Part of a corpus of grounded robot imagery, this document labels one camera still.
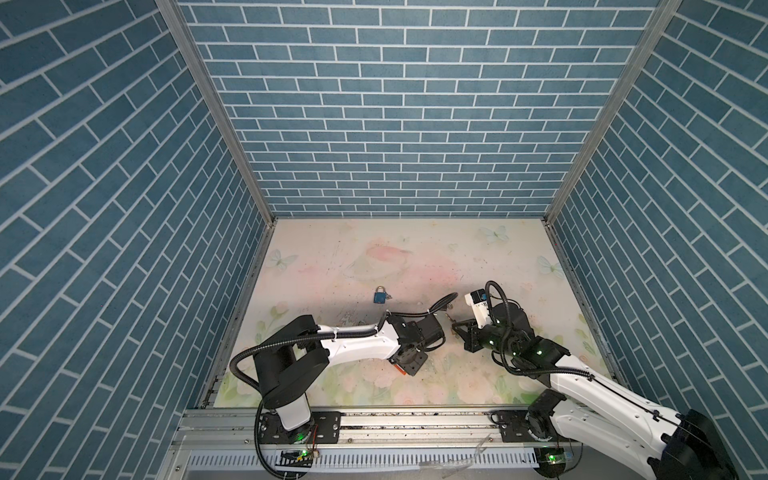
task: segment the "floral tabletop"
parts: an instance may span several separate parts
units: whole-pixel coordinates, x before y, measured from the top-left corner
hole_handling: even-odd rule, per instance
[[[520,303],[538,335],[607,374],[539,220],[280,220],[233,354],[299,315],[330,326],[377,323],[385,309],[422,312],[450,292],[459,298],[448,316],[470,319],[463,296],[487,280]],[[378,286],[392,296],[384,305],[373,303]],[[310,405],[530,403],[544,389],[507,374],[489,350],[466,352],[448,316],[438,314],[445,345],[429,354],[416,376],[404,376],[386,360],[329,367],[307,391]],[[252,360],[240,365],[256,376]],[[257,392],[227,373],[214,406],[258,403]]]

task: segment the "robotic arm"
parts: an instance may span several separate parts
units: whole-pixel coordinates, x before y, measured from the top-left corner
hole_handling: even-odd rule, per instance
[[[496,306],[488,298],[490,286],[501,300]],[[415,375],[427,353],[445,342],[434,313],[456,297],[456,293],[443,297],[425,313],[387,313],[378,325],[370,326],[318,326],[311,315],[300,316],[261,345],[232,358],[230,371],[261,393],[257,422],[262,408],[276,412],[284,438],[300,442],[315,426],[306,390],[327,366],[387,359],[404,373]],[[577,440],[648,480],[738,479],[719,432],[705,415],[692,409],[682,415],[645,399],[590,369],[563,346],[536,336],[525,311],[507,300],[495,282],[467,294],[465,300],[475,318],[452,325],[464,340],[465,350],[488,348],[493,360],[509,373],[537,379],[548,388],[528,408],[527,420],[535,438]],[[306,350],[298,359],[294,345]],[[259,382],[237,368],[249,356]],[[270,471],[258,437],[256,450],[262,465],[278,478],[303,475]]]

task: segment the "padlock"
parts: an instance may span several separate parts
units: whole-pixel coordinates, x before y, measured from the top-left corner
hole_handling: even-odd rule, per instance
[[[384,303],[386,301],[386,297],[387,297],[387,294],[386,294],[386,290],[384,290],[384,287],[383,286],[376,287],[376,291],[373,293],[373,302]]]

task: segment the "table surface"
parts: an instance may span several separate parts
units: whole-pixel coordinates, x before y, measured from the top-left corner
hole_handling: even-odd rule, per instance
[[[422,312],[450,292],[456,321],[473,318],[463,296],[495,280],[553,339],[596,371],[604,360],[539,220],[280,220],[233,354],[257,345],[299,315],[318,324],[377,323],[385,309]],[[373,303],[384,286],[392,299]],[[445,314],[445,345],[416,376],[386,360],[327,368],[307,391],[312,406],[490,405],[532,402],[540,383],[507,374],[489,350],[464,351]],[[256,376],[250,359],[241,368]],[[214,407],[255,407],[259,395],[225,376]]]

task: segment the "blue brick wall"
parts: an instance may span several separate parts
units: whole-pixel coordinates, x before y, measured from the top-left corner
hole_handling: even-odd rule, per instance
[[[436,217],[541,216],[657,0],[304,3],[182,1],[272,208]]]
[[[711,415],[755,479],[768,478],[766,24],[762,0],[684,0],[555,223],[632,388]]]
[[[152,476],[263,227],[152,0],[0,3],[0,159],[0,478]]]

